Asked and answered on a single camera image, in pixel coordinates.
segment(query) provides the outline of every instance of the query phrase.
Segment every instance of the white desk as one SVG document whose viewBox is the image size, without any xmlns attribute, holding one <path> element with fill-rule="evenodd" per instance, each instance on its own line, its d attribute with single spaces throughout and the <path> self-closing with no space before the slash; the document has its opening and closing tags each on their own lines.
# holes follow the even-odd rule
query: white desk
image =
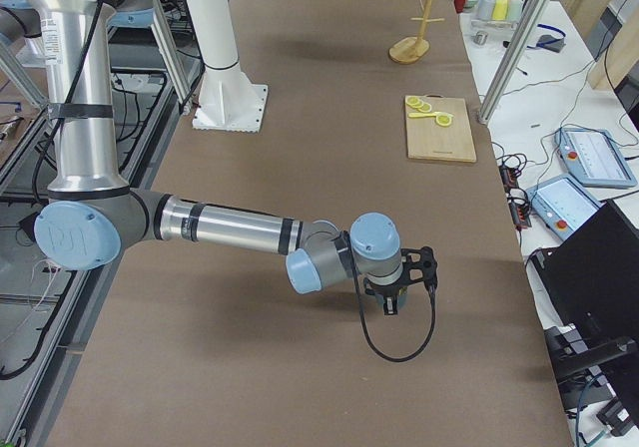
<svg viewBox="0 0 639 447">
<path fill-rule="evenodd" d="M 477 92 L 481 96 L 488 90 L 506 51 L 502 42 L 509 40 L 512 37 L 512 32 L 496 28 L 473 28 L 470 22 L 471 17 L 470 14 L 462 14 L 460 25 L 464 34 L 466 52 L 472 64 Z M 527 72 L 528 76 L 516 71 L 505 90 L 506 93 L 530 83 L 559 80 L 579 71 L 593 61 L 577 30 L 558 2 L 549 4 L 542 17 L 542 23 L 560 28 L 567 34 L 565 48 L 558 54 L 543 49 L 526 50 L 518 66 Z M 488 32 L 488 41 L 483 46 L 478 46 L 472 41 L 472 35 L 478 29 Z M 534 45 L 533 40 L 536 41 L 540 35 L 547 33 L 547 30 L 537 29 L 531 36 L 530 44 Z M 613 138 L 621 144 L 636 143 L 636 138 L 622 129 L 623 126 L 637 137 L 630 120 L 624 117 L 621 120 L 622 126 L 618 123 L 625 111 L 612 90 L 594 91 L 586 83 L 577 100 L 577 93 L 584 86 L 589 68 L 565 81 L 528 87 L 521 92 L 502 97 L 488 125 L 493 141 L 499 143 L 505 149 L 506 154 L 524 153 L 529 160 L 538 163 L 542 163 L 546 159 L 546 154 L 539 140 L 553 133 L 562 121 L 563 124 L 574 123 L 588 128 L 608 130 Z M 575 100 L 577 100 L 576 108 L 564 121 Z M 546 138 L 544 145 L 548 156 L 552 155 L 555 148 L 552 137 Z M 637 155 L 638 151 L 639 146 L 621 148 L 622 154 L 627 157 Z M 499 156 L 501 150 L 495 147 L 495 153 Z M 629 164 L 635 176 L 638 176 L 639 160 L 630 161 Z M 535 186 L 539 176 L 547 168 L 547 164 L 543 166 L 528 165 L 519 179 L 519 184 L 525 189 Z M 541 181 L 562 173 L 567 173 L 567 170 L 563 166 L 563 162 L 554 156 L 550 169 Z M 623 194 L 626 191 L 593 189 L 590 192 L 602 200 Z M 636 223 L 636 220 L 639 219 L 639 194 L 619 200 L 619 206 L 631 221 Z M 552 233 L 540 218 L 533 216 L 532 223 L 532 228 L 522 232 L 521 252 L 524 257 L 538 247 L 553 247 L 561 243 L 559 237 Z M 528 278 L 535 295 L 537 311 L 543 327 L 561 325 L 559 316 L 550 303 L 550 299 L 532 266 L 528 268 Z M 602 428 L 601 423 L 595 417 L 595 412 L 599 411 L 603 405 L 605 403 L 592 404 L 581 415 L 579 430 L 588 440 L 593 439 Z M 570 421 L 570 428 L 571 431 L 574 431 L 574 422 L 572 421 Z M 634 428 L 622 438 L 606 435 L 597 445 L 602 447 L 636 447 L 639 445 L 639 430 Z"/>
</svg>

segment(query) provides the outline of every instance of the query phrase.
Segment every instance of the black monitor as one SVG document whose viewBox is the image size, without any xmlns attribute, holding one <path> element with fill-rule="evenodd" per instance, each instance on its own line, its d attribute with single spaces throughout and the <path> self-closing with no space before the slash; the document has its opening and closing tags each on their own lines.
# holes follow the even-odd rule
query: black monitor
<svg viewBox="0 0 639 447">
<path fill-rule="evenodd" d="M 543 282 L 564 324 L 591 349 L 618 337 L 639 342 L 639 230 L 614 202 L 543 261 Z M 639 425 L 639 354 L 599 365 Z"/>
</svg>

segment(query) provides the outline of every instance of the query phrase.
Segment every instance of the cutting board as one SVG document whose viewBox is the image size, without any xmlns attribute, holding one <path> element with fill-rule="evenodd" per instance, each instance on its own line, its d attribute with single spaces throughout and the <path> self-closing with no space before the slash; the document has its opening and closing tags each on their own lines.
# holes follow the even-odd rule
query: cutting board
<svg viewBox="0 0 639 447">
<path fill-rule="evenodd" d="M 409 118 L 408 113 L 417 113 L 417 110 L 406 103 L 408 96 L 404 98 L 404 117 L 409 158 L 465 163 L 477 161 L 466 102 L 463 98 L 417 96 L 432 106 L 432 111 L 452 115 L 452 124 L 445 128 L 438 125 L 435 118 Z"/>
</svg>

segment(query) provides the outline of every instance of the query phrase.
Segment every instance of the wooden mug tree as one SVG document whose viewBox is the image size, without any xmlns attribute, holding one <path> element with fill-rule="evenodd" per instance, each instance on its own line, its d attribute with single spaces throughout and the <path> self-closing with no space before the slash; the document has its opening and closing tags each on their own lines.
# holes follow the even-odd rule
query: wooden mug tree
<svg viewBox="0 0 639 447">
<path fill-rule="evenodd" d="M 410 65 L 426 54 L 430 48 L 430 44 L 424 39 L 428 23 L 444 20 L 443 18 L 428 19 L 431 6 L 432 0 L 426 0 L 421 18 L 411 18 L 413 21 L 421 21 L 417 36 L 408 36 L 395 43 L 388 50 L 388 56 L 392 61 L 402 65 Z"/>
</svg>

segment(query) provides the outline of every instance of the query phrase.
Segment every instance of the table surface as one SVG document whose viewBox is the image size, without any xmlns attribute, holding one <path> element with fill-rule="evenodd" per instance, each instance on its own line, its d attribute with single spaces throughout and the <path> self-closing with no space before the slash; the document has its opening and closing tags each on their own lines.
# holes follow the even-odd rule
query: table surface
<svg viewBox="0 0 639 447">
<path fill-rule="evenodd" d="M 472 165 L 409 160 L 403 96 L 465 98 L 470 65 L 450 0 L 412 66 L 387 49 L 418 0 L 232 0 L 243 64 L 269 101 L 257 135 L 185 119 L 156 191 L 348 227 L 395 221 L 434 247 L 437 327 L 417 359 L 366 346 L 352 286 L 299 296 L 284 260 L 149 242 L 125 255 L 48 445 L 571 445 L 485 127 Z M 366 311 L 375 342 L 411 351 L 419 287 L 400 316 Z"/>
<path fill-rule="evenodd" d="M 472 36 L 478 29 L 486 28 L 473 27 L 471 19 L 472 14 L 464 13 L 460 15 L 459 22 L 466 52 L 472 64 L 477 91 L 483 95 L 488 90 L 506 51 L 502 41 L 509 40 L 512 32 L 487 28 L 488 41 L 485 45 L 478 46 L 472 42 Z M 552 137 L 547 137 L 562 124 L 608 130 L 620 145 L 628 145 L 620 147 L 624 156 L 632 157 L 639 154 L 637 131 L 625 116 L 626 113 L 613 91 L 593 90 L 586 83 L 588 70 L 594 64 L 593 58 L 559 2 L 551 2 L 548 5 L 541 23 L 555 26 L 566 33 L 565 48 L 559 54 L 548 50 L 526 50 L 518 67 L 528 75 L 516 71 L 505 93 L 525 88 L 503 96 L 488 124 L 493 141 L 501 145 L 507 154 L 524 153 L 528 159 L 540 163 L 539 166 L 529 165 L 523 170 L 519 183 L 525 189 L 567 173 L 563 162 L 557 155 L 553 155 L 555 145 Z M 538 28 L 531 35 L 531 42 L 545 33 L 547 33 L 546 30 Z M 577 74 L 562 80 L 572 73 Z M 548 80 L 562 81 L 526 87 L 528 84 Z M 540 140 L 543 137 L 547 138 L 542 147 Z M 495 146 L 494 151 L 496 156 L 502 155 L 501 148 Z M 543 162 L 549 158 L 552 159 L 552 163 L 544 164 Z M 637 177 L 639 160 L 630 161 L 629 166 Z M 628 193 L 625 190 L 611 189 L 589 189 L 589 191 L 599 200 Z M 617 203 L 626 216 L 635 225 L 639 225 L 639 195 L 621 199 Z M 561 244 L 561 239 L 546 228 L 538 216 L 533 215 L 532 222 L 533 227 L 522 233 L 521 252 L 524 257 L 528 257 L 539 247 L 555 247 Z M 562 322 L 532 265 L 528 268 L 528 277 L 544 328 L 561 326 Z M 586 439 L 592 439 L 601 430 L 602 425 L 596 420 L 595 413 L 603 405 L 605 403 L 593 404 L 584 411 L 580 430 Z M 614 447 L 639 445 L 639 430 L 634 428 L 621 438 L 606 436 L 598 445 Z"/>
</svg>

